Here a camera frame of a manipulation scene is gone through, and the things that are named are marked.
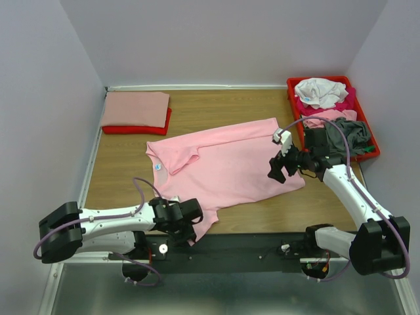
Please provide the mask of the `light pink t-shirt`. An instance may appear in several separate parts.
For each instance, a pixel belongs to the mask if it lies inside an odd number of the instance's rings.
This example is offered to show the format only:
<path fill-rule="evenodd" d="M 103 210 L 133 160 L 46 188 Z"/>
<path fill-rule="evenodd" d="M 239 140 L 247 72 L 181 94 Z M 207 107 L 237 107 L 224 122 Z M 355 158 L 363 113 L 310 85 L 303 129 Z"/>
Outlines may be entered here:
<path fill-rule="evenodd" d="M 194 226 L 197 239 L 218 221 L 219 209 L 305 186 L 299 175 L 283 184 L 268 177 L 269 161 L 280 149 L 272 142 L 278 127 L 273 117 L 147 142 L 154 186 L 161 195 L 199 201 L 203 220 Z"/>

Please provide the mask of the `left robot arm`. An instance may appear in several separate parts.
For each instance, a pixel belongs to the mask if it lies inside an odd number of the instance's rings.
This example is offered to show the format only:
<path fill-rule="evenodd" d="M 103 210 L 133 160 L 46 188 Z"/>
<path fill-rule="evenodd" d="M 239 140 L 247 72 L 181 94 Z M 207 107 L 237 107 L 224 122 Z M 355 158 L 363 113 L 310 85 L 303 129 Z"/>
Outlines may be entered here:
<path fill-rule="evenodd" d="M 39 221 L 40 240 L 33 255 L 44 264 L 90 252 L 139 259 L 146 249 L 141 233 L 163 232 L 175 243 L 184 244 L 196 239 L 193 226 L 202 220 L 197 199 L 153 198 L 140 205 L 108 210 L 81 209 L 71 201 Z"/>

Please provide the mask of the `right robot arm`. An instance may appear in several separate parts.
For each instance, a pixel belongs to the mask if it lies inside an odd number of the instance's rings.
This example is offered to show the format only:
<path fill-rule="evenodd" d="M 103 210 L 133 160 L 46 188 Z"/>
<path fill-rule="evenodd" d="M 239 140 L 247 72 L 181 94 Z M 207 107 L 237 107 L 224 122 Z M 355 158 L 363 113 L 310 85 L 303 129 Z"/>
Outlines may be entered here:
<path fill-rule="evenodd" d="M 344 232 L 331 224 L 306 228 L 300 248 L 309 257 L 330 251 L 347 259 L 360 275 L 380 273 L 388 278 L 390 271 L 402 269 L 395 279 L 408 275 L 410 224 L 395 217 L 362 186 L 346 156 L 331 154 L 326 136 L 320 129 L 309 131 L 312 147 L 299 150 L 289 131 L 277 129 L 273 143 L 280 151 L 270 160 L 268 177 L 280 183 L 297 172 L 310 171 L 339 198 L 358 231 Z"/>

